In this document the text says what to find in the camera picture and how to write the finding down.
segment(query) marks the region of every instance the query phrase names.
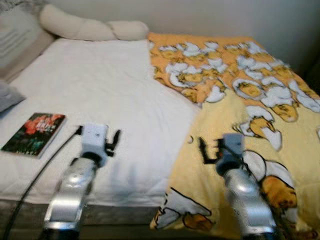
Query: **black cable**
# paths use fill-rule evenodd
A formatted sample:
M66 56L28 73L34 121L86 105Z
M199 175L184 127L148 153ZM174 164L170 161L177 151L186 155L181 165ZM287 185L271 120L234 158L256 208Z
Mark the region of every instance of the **black cable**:
M24 191L22 197L20 198L18 204L16 205L10 220L8 222L8 224L5 227L5 231L3 234L3 240L8 240L9 235L10 235L10 231L11 228L13 227L15 220L17 218L17 215L22 207L22 204L24 203L25 198L27 197L27 195L30 193L31 189L33 188L33 186L36 184L36 182L38 181L38 179L41 177L41 175L44 173L44 171L47 169L47 167L49 166L49 164L52 162L52 160L56 157L56 155L61 151L61 149L68 143L70 142L70 140L75 136L75 135L80 135L82 131L82 126L79 126L79 128L75 131L75 133L73 133L59 148L57 151L55 151L55 153L49 158L49 160L45 163L45 165L42 167L42 169L39 171L39 173L35 176L35 178L32 180L32 182L29 184L29 186L27 187L27 189Z

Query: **red flower illustration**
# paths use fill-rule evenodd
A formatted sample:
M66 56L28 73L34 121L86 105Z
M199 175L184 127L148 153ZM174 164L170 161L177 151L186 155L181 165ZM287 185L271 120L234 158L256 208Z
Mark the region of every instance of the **red flower illustration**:
M24 127L26 128L25 133L26 134L34 134L37 131L37 123L32 121L32 120L28 120L25 124Z
M52 117L47 117L44 122L45 124L52 126L55 120L53 120Z

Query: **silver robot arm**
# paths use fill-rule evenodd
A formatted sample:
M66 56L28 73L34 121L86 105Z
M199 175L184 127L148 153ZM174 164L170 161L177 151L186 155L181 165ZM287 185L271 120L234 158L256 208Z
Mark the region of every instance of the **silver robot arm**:
M81 131L82 151L64 172L44 217L40 239L78 239L84 207L91 192L96 171L114 155L120 130L113 143L107 143L108 126L87 123Z
M217 159L208 159L204 154L206 144L200 139L200 150L205 164L215 164L217 173L223 177L225 195L234 209L234 214L244 240L279 239L271 208L260 194L255 179L245 170L242 161L243 135L230 133L218 140Z

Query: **white pillow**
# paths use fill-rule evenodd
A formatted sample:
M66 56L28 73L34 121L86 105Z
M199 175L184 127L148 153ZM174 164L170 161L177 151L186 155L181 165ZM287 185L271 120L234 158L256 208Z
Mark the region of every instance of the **white pillow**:
M52 4L44 6L39 21L47 31L65 39L86 41L108 40L142 40L148 35L149 29L140 21L109 21L74 16L60 10Z

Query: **gray pillow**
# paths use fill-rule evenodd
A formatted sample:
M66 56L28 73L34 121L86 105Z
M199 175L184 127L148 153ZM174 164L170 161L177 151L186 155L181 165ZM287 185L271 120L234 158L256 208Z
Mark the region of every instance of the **gray pillow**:
M12 81L54 37L38 23L44 0L0 0L0 78Z
M15 87L0 80L0 112L26 99Z

